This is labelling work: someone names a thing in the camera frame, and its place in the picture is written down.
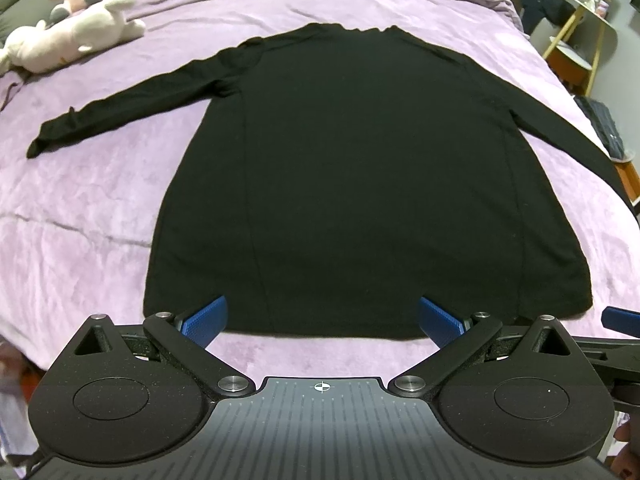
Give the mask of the person's right hand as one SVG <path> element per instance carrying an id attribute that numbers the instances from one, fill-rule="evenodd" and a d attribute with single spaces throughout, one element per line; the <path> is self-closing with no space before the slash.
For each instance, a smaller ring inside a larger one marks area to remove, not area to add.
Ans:
<path id="1" fill-rule="evenodd" d="M 631 420 L 628 420 L 628 422 L 625 422 L 615 430 L 614 438 L 617 442 L 625 442 L 626 445 L 612 461 L 612 471 L 620 479 L 638 480 L 640 472 L 639 456 L 630 446 L 632 438 Z"/>

